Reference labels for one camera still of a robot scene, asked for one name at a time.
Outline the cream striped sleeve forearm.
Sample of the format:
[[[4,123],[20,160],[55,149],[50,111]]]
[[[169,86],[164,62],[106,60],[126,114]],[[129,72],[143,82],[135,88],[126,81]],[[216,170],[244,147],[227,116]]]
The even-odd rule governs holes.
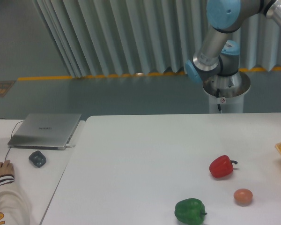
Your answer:
[[[0,225],[29,225],[30,212],[15,178],[0,176]]]

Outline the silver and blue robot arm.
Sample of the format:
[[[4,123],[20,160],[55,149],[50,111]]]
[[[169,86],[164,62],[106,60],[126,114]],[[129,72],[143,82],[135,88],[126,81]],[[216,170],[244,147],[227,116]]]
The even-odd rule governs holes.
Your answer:
[[[281,0],[209,0],[206,15],[210,28],[201,48],[185,63],[188,77],[200,83],[221,73],[220,54],[229,34],[256,14],[263,14],[281,27]]]

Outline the person's hand on mouse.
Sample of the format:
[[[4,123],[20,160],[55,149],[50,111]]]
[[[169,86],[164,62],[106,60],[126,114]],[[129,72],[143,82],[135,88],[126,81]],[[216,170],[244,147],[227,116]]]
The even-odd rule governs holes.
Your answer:
[[[0,177],[2,176],[15,176],[14,165],[10,160],[0,162]]]

